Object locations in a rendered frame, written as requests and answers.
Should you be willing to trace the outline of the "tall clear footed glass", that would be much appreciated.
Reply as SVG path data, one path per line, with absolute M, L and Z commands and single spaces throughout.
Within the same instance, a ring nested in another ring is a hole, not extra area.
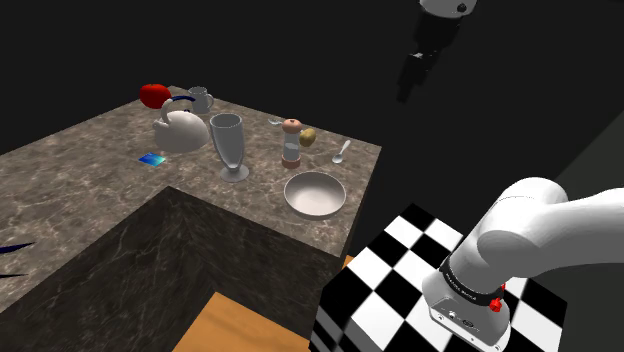
M 210 121 L 214 148 L 224 164 L 222 180 L 229 183 L 243 181 L 249 169 L 243 164 L 245 142 L 242 118 L 234 113 L 220 113 Z

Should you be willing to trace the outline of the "grey mug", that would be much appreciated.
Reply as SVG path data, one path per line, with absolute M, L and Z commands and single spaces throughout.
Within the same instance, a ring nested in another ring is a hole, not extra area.
M 196 114 L 207 114 L 210 112 L 214 97 L 208 93 L 205 87 L 195 86 L 188 90 L 189 95 L 193 98 L 192 109 Z

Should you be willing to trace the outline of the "pepper grinder with brown cap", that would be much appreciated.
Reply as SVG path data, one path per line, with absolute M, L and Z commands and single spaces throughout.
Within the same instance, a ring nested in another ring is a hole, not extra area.
M 282 129 L 284 131 L 282 165 L 287 169 L 296 169 L 300 166 L 299 134 L 302 124 L 296 119 L 286 119 L 282 122 Z

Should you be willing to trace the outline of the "black white checkered robot stand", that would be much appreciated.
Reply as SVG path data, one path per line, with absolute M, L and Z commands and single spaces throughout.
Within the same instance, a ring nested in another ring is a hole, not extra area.
M 399 214 L 323 289 L 310 352 L 479 352 L 435 323 L 422 281 L 460 242 L 416 205 Z M 510 338 L 499 352 L 558 352 L 567 303 L 537 282 L 507 281 Z

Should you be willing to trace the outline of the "red apple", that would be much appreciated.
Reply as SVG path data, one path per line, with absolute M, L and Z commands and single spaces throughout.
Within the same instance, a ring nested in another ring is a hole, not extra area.
M 151 109 L 160 109 L 163 103 L 171 97 L 169 89 L 162 84 L 146 84 L 139 91 L 139 100 Z

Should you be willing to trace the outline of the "white bowl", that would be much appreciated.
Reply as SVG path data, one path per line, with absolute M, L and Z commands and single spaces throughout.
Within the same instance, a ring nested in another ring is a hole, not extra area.
M 323 172 L 307 171 L 291 177 L 283 193 L 286 204 L 307 219 L 327 219 L 338 213 L 346 202 L 343 184 Z

